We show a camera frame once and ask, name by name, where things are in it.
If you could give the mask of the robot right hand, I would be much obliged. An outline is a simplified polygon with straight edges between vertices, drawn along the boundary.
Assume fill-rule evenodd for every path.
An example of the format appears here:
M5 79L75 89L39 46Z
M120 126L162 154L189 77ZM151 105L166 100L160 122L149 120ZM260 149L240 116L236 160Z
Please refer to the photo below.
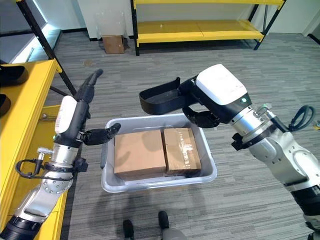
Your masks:
M179 93L207 108L196 112L190 104L182 108L190 122L200 128L229 124L252 105L246 87L222 64L216 64L180 84Z

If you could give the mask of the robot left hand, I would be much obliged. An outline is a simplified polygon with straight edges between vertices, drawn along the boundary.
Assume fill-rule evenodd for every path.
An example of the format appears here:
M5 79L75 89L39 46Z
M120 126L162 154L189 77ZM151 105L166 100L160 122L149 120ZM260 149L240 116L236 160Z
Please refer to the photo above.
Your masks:
M85 79L75 96L63 97L55 121L55 144L72 148L79 148L81 144L95 146L105 144L117 135L120 123L85 131L85 123L91 117L89 108L95 95L95 85L102 74L103 70L97 69Z

